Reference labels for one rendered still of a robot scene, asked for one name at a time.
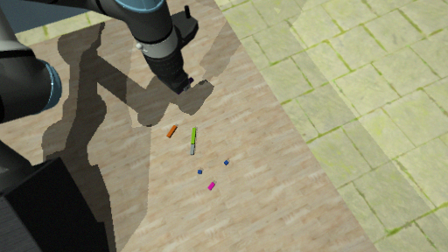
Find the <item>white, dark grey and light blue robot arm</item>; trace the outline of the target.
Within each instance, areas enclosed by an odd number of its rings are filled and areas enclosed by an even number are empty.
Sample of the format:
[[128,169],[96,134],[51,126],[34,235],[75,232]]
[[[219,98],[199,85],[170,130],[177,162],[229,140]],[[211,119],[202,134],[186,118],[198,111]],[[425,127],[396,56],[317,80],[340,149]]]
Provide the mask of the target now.
[[[173,29],[166,0],[25,1],[82,8],[122,20],[137,41],[148,45],[166,40]],[[0,7],[0,124],[51,109],[61,95],[57,71],[18,41]],[[0,192],[34,171],[29,160],[0,140]]]

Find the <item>magenta rectangular block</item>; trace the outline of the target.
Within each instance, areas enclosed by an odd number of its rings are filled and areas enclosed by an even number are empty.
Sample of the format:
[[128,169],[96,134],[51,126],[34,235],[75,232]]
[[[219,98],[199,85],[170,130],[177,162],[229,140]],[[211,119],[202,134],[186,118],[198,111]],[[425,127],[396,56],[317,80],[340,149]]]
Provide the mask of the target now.
[[208,187],[208,189],[211,191],[212,190],[212,188],[215,186],[215,184],[212,182],[211,184],[210,184],[210,186]]

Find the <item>purple rod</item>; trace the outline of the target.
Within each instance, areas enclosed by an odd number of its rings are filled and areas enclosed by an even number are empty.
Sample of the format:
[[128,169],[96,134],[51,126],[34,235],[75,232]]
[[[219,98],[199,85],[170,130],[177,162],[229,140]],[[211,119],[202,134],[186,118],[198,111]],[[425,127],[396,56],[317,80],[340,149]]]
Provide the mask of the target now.
[[[193,80],[192,77],[190,77],[190,78],[189,78],[189,81],[190,81],[190,84],[191,84],[194,80]],[[183,91],[184,91],[184,90],[182,90],[181,92],[179,92],[179,93],[177,93],[177,94],[179,95],[179,94],[182,93]]]

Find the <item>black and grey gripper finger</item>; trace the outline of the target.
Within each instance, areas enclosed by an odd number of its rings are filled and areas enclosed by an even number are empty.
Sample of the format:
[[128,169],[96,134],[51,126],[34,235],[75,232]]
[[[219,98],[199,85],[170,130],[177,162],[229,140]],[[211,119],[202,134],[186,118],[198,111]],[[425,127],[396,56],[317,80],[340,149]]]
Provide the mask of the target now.
[[191,87],[191,85],[190,85],[190,81],[189,81],[189,84],[183,90],[186,92],[190,87]]

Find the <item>orange rod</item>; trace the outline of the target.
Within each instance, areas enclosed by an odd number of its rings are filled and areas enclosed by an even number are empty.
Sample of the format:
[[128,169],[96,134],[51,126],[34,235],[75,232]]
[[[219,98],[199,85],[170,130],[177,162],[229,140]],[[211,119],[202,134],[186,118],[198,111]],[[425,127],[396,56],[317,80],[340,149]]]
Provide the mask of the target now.
[[174,131],[176,130],[177,126],[173,125],[171,130],[169,131],[169,133],[167,134],[167,137],[171,138],[172,134],[174,133]]

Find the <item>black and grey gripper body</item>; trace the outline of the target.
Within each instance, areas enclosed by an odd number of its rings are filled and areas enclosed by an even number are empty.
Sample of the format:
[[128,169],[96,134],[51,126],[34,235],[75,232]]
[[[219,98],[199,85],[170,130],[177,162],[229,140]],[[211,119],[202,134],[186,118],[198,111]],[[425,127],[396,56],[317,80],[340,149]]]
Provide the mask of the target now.
[[185,10],[171,15],[171,20],[173,33],[170,38],[153,45],[136,40],[136,48],[141,48],[150,70],[173,92],[179,93],[189,83],[180,50],[195,38],[199,25],[190,15],[188,5]]

